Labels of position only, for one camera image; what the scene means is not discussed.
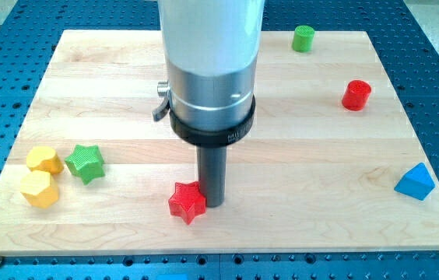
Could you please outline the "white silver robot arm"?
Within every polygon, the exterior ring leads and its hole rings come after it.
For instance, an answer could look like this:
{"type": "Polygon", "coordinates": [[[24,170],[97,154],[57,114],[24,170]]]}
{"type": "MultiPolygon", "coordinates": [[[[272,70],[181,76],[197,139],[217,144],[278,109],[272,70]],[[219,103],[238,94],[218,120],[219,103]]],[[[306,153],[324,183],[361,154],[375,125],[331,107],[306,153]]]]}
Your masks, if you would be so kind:
{"type": "Polygon", "coordinates": [[[251,129],[263,0],[159,0],[170,123],[198,147],[251,129]]]}

